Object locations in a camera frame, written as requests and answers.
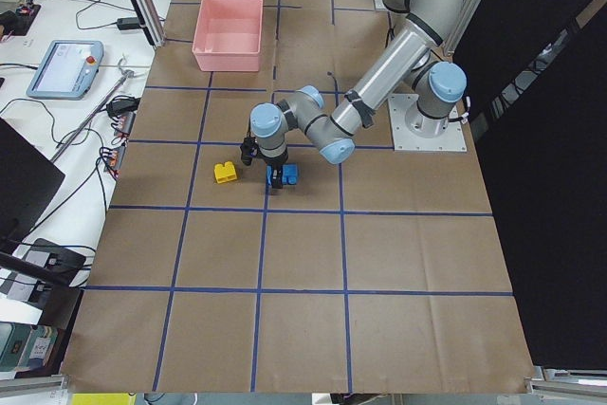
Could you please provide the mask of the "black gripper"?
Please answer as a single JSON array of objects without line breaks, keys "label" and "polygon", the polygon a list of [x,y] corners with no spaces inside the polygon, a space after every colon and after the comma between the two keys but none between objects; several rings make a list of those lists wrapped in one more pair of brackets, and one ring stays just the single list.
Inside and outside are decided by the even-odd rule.
[{"label": "black gripper", "polygon": [[[259,153],[259,158],[262,159],[267,166],[267,187],[268,194],[274,195],[278,191],[278,189],[282,189],[284,186],[283,175],[284,175],[284,166],[288,160],[288,152],[283,152],[278,156],[266,156],[262,153]],[[276,188],[274,187],[274,177],[272,169],[276,170]]]}]

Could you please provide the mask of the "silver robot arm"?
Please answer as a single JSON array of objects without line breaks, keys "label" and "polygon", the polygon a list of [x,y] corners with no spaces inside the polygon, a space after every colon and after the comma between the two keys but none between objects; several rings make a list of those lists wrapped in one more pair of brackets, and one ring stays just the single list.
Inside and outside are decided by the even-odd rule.
[{"label": "silver robot arm", "polygon": [[241,161],[249,166],[255,158],[263,160],[270,170],[272,188],[283,186],[287,132],[302,131],[327,162],[340,164],[354,152],[357,130],[373,125],[376,111],[401,83],[418,94],[415,107],[405,116],[413,133],[435,138],[450,122],[451,109],[465,94],[467,76],[457,64],[431,60],[428,55],[453,30],[463,0],[382,3],[387,10],[402,15],[402,26],[331,114],[324,112],[322,95],[311,85],[251,110],[248,132],[240,145]]}]

